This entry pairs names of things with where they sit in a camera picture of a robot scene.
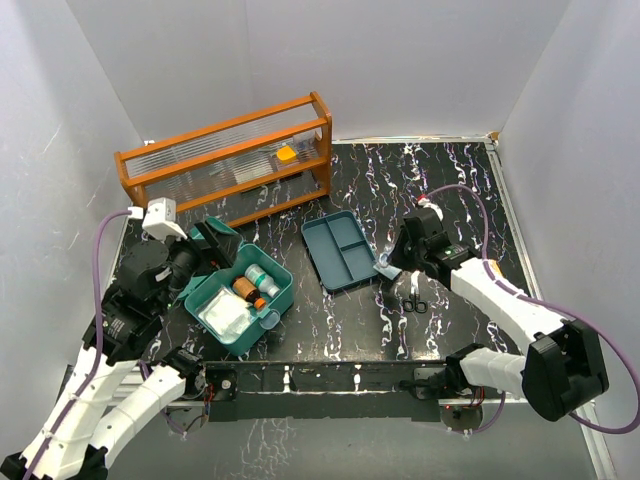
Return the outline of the small tape roll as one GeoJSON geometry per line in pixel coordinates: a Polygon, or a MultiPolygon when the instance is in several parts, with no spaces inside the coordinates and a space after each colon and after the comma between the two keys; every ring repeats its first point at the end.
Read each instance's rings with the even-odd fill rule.
{"type": "Polygon", "coordinates": [[[390,267],[390,262],[389,262],[389,253],[386,251],[383,251],[378,259],[377,262],[375,264],[375,266],[378,269],[388,269],[390,267]]]}

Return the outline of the brown medicine bottle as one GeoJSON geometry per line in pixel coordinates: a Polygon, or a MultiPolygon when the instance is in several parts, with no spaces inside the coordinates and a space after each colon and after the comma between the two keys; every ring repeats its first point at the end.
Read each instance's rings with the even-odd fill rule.
{"type": "Polygon", "coordinates": [[[245,276],[236,277],[231,286],[238,296],[250,303],[255,309],[261,310],[267,305],[259,289],[245,276]]]}

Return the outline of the white green-labelled bottle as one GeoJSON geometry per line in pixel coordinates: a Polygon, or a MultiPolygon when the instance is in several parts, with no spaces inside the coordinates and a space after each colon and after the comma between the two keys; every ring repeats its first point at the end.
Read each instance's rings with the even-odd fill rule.
{"type": "Polygon", "coordinates": [[[245,277],[262,293],[275,298],[281,291],[275,280],[258,264],[249,265],[245,277]]]}

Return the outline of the clear bag of gauze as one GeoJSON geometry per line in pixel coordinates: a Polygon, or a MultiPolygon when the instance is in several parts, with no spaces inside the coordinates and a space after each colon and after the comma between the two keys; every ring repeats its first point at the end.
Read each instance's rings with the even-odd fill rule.
{"type": "Polygon", "coordinates": [[[251,324],[249,303],[226,287],[197,310],[197,318],[223,344],[237,341],[251,324]]]}

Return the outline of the dark teal divider tray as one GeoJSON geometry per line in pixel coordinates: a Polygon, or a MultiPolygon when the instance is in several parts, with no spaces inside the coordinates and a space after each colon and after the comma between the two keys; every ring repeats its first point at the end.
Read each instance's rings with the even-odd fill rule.
{"type": "Polygon", "coordinates": [[[374,254],[352,211],[342,210],[305,222],[301,234],[321,284],[338,293],[373,281],[391,282],[374,265],[374,254]]]}

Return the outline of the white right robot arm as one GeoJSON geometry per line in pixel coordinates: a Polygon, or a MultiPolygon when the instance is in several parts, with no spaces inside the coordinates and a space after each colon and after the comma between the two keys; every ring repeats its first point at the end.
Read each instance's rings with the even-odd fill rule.
{"type": "Polygon", "coordinates": [[[404,218],[389,260],[469,301],[519,350],[501,353],[473,343],[447,356],[445,368],[419,381],[420,387],[460,397],[479,387],[493,388],[525,398],[548,421],[559,420],[608,390],[595,330],[526,301],[475,249],[452,243],[435,210],[424,208],[404,218]]]}

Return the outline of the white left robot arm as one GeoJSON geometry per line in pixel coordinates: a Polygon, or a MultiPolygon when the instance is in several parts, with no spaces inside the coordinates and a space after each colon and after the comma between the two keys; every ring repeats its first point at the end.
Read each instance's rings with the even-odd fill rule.
{"type": "Polygon", "coordinates": [[[201,397],[202,360],[176,347],[149,368],[142,357],[193,278],[229,266],[238,234],[211,220],[193,235],[171,225],[121,260],[82,340],[74,370],[49,418],[21,452],[7,456],[8,479],[104,479],[122,449],[171,402],[201,397]]]}

